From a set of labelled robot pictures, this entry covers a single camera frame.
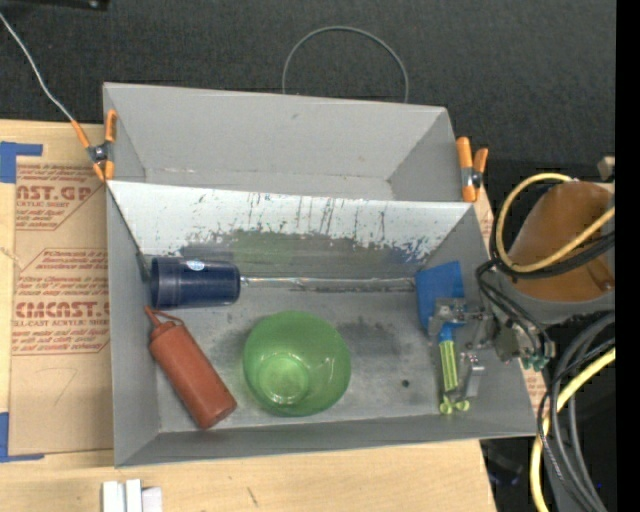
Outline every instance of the black floor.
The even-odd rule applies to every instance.
[[[400,56],[409,103],[447,107],[456,135],[489,147],[485,179],[494,208],[540,168],[597,176],[597,162],[615,153],[615,0],[111,0],[105,11],[0,0],[0,12],[80,121],[102,121],[104,81],[280,93],[296,42],[348,25]],[[380,101],[402,101],[404,85],[381,47],[338,32],[296,52],[287,84],[290,94]],[[2,26],[0,117],[64,120]],[[611,463],[615,442],[598,431],[611,427],[603,418],[586,427],[585,443],[596,439],[605,448],[592,457]],[[534,510],[530,443],[486,446],[489,461],[499,453],[524,467],[519,479],[494,475],[501,512]]]

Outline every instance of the white cable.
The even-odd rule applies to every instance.
[[[58,107],[60,109],[60,111],[69,119],[69,121],[74,121],[73,116],[71,115],[71,113],[64,107],[64,105],[62,103],[60,103],[60,101],[53,94],[51,94],[51,91],[49,91],[49,88],[44,83],[44,80],[42,79],[42,75],[40,74],[40,71],[38,70],[38,66],[36,66],[36,63],[34,62],[33,57],[31,57],[31,54],[29,53],[29,50],[27,49],[25,44],[22,42],[22,39],[20,39],[20,36],[16,33],[15,30],[13,30],[13,27],[11,27],[11,25],[9,24],[9,22],[7,21],[7,19],[4,17],[4,15],[1,12],[0,12],[0,20],[2,21],[2,23],[4,23],[4,26],[7,27],[7,30],[9,31],[9,34],[11,34],[11,36],[15,39],[15,41],[16,41],[16,43],[18,43],[18,46],[20,47],[20,49],[22,50],[22,52],[27,57],[27,60],[29,61],[29,64],[31,64],[31,67],[33,68],[33,71],[36,74],[36,78],[38,79],[38,82],[40,82],[40,87],[42,87],[42,90],[44,91],[44,93],[53,102],[53,104],[56,107]]]
[[[407,73],[406,68],[404,67],[404,64],[402,63],[402,59],[400,59],[400,57],[398,57],[396,52],[393,51],[393,48],[391,48],[382,39],[380,39],[377,36],[374,36],[373,34],[370,34],[369,32],[366,32],[359,28],[347,27],[342,25],[333,25],[330,27],[319,28],[317,30],[314,30],[313,32],[310,32],[309,34],[304,36],[302,39],[300,39],[300,41],[296,43],[296,45],[289,52],[289,55],[287,56],[287,60],[285,61],[285,64],[284,64],[284,69],[282,70],[282,94],[286,94],[285,81],[287,78],[287,70],[289,69],[289,63],[291,62],[291,58],[293,57],[293,54],[296,52],[296,50],[300,48],[304,43],[306,43],[309,39],[317,36],[318,34],[321,34],[323,32],[337,32],[337,31],[354,32],[356,34],[360,34],[364,37],[371,39],[374,43],[379,44],[385,50],[387,50],[387,52],[389,52],[391,57],[393,57],[393,60],[395,60],[396,64],[398,64],[400,71],[402,72],[402,77],[404,79],[404,103],[408,103],[409,102],[409,75]]]

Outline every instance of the orange clamp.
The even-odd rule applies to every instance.
[[[456,149],[462,173],[462,200],[465,203],[475,203],[478,199],[478,189],[482,182],[479,176],[484,173],[487,166],[489,150],[481,148],[476,151],[474,157],[468,137],[458,137],[456,139]]]
[[[118,121],[117,112],[113,109],[109,110],[109,112],[107,112],[107,119],[105,121],[105,136],[104,136],[105,142],[103,144],[104,148],[108,148],[108,146],[113,142],[115,142],[116,140],[116,122],[117,121]],[[89,142],[89,138],[87,137],[87,134],[82,129],[82,126],[80,126],[80,123],[78,123],[74,119],[71,121],[71,126],[75,130],[76,135],[80,140],[80,144],[82,144],[82,147],[84,149],[89,150],[96,147],[91,145],[91,143]],[[100,178],[100,181],[104,182],[105,180],[110,180],[113,178],[115,166],[113,162],[109,160],[108,155],[105,159],[101,159],[101,160],[97,160],[92,157],[92,161],[93,161],[93,170],[98,176],[98,178]]]

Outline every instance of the white object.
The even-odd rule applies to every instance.
[[[101,498],[102,512],[162,512],[162,490],[143,490],[140,479],[103,482]]]

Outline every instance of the blue tape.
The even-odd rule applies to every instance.
[[[42,144],[0,142],[0,182],[16,182],[16,157],[42,156]]]
[[[38,460],[44,455],[16,455],[9,457],[9,413],[0,412],[0,464],[3,462],[16,462],[20,460]]]

